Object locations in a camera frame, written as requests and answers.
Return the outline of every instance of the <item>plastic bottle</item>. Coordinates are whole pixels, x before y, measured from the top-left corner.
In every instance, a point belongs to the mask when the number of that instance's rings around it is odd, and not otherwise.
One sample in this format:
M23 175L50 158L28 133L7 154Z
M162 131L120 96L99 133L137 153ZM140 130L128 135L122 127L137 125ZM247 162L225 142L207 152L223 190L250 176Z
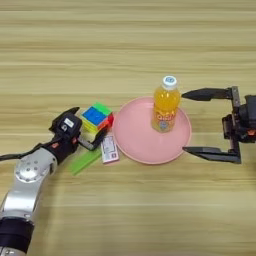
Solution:
M154 94L152 127L155 130L162 133L172 130L180 99L176 78L164 77L162 86L158 87Z

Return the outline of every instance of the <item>wooden table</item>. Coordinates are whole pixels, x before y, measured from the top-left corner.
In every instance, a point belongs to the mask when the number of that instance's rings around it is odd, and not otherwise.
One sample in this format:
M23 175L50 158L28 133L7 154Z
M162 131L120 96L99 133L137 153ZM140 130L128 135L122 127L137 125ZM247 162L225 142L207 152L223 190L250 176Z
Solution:
M0 154L51 138L62 111L96 100L118 111L164 75L181 92L239 85L256 94L254 0L2 0ZM229 102L183 100L191 145L226 150ZM77 177L70 157L44 191L29 256L254 256L256 153L243 164L183 154L162 166L121 156ZM1 198L14 161L0 165Z

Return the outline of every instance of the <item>black wire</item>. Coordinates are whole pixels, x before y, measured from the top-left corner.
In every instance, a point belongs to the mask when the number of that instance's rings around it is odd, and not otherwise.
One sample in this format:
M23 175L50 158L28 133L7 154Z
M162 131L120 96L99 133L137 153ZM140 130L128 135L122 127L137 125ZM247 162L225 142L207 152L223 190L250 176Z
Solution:
M21 158L23 158L23 157L25 157L27 155L30 155L30 154L34 153L39 148L47 147L47 146L50 146L50 145L60 141L60 139L61 138L57 138L55 140L52 140L52 141L44 143L44 144L39 143L33 149L31 149L30 151L25 152L25 153L2 155L2 156L0 156L0 162L1 161L6 161L6 160L21 159Z

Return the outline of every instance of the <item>white robotic arm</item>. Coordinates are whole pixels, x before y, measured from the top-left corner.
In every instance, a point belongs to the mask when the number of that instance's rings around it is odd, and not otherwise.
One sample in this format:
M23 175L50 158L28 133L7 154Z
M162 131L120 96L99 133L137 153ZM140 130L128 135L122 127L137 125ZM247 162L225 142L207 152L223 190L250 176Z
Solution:
M27 154L6 155L0 160L19 158L14 184L0 207L0 256L27 254L38 210L41 191L58 164L78 147L82 121L70 109L52 124L53 140L36 146Z

